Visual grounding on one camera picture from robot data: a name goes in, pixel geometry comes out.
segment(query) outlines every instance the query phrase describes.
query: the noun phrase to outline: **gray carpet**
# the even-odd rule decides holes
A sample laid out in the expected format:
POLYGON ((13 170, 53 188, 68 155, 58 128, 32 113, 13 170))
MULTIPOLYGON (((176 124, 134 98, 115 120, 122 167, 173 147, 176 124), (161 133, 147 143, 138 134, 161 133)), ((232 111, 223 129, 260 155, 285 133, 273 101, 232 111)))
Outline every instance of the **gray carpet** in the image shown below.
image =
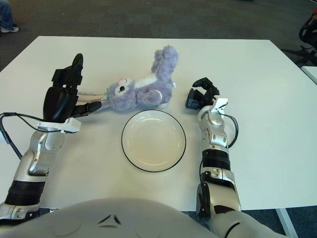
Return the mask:
MULTIPOLYGON (((309 0, 11 0, 18 33, 0 36, 0 70, 37 36, 270 39, 299 49, 309 0)), ((317 237, 317 207, 288 209, 300 238, 317 237)), ((283 233, 275 210, 246 211, 283 233)), ((197 219, 195 214, 188 213, 197 219)))

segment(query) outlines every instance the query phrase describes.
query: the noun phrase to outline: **stuffed animal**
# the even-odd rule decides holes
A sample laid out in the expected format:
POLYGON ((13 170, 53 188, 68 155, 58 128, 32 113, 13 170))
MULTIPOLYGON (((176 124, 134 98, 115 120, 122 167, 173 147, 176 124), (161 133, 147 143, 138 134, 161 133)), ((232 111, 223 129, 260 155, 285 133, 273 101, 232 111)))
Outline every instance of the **stuffed animal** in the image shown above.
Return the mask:
POLYGON ((157 50, 154 55, 152 73, 140 80, 121 78, 112 84, 104 95, 79 93, 78 102, 101 101, 101 108, 132 110, 138 104, 165 108, 172 96, 175 83, 171 76, 178 62, 178 53, 172 46, 157 50))

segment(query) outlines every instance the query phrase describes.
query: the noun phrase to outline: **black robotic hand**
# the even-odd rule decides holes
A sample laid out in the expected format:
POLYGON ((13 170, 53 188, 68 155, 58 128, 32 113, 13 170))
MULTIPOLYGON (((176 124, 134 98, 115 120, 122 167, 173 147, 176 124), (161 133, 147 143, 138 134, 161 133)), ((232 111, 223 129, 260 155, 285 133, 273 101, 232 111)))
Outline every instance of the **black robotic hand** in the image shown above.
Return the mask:
POLYGON ((202 94, 197 89, 190 89, 185 107, 189 109, 201 109, 204 106, 213 105, 213 99, 215 95, 219 95, 219 90, 210 82, 207 78, 202 78, 193 83, 193 87, 202 87, 206 90, 205 94, 202 94))
POLYGON ((101 107, 101 102, 86 103, 76 106, 77 86, 83 76, 83 55, 77 54, 73 64, 64 69, 57 69, 50 87, 46 93, 43 105, 43 119, 49 122, 63 123, 69 117, 87 116, 101 107))

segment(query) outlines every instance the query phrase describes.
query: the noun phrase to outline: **person's foot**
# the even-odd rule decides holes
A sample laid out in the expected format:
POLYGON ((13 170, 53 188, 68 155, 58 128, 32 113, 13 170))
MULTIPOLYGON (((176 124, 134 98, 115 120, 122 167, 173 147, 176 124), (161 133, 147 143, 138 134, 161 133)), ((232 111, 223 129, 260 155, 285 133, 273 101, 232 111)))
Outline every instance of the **person's foot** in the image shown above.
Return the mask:
POLYGON ((2 33, 8 33, 8 32, 17 32, 19 31, 19 27, 17 27, 16 25, 13 27, 13 30, 8 30, 8 29, 5 29, 3 27, 0 27, 0 30, 2 33))

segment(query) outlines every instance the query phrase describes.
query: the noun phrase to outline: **plate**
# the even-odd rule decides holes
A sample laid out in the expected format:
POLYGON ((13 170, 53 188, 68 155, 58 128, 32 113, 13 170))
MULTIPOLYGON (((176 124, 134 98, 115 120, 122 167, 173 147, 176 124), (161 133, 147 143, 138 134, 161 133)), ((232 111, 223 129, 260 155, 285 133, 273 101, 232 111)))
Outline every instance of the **plate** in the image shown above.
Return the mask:
POLYGON ((147 110, 126 123, 121 137, 127 159, 141 170, 161 172, 183 157, 186 136, 181 124, 170 114, 147 110))

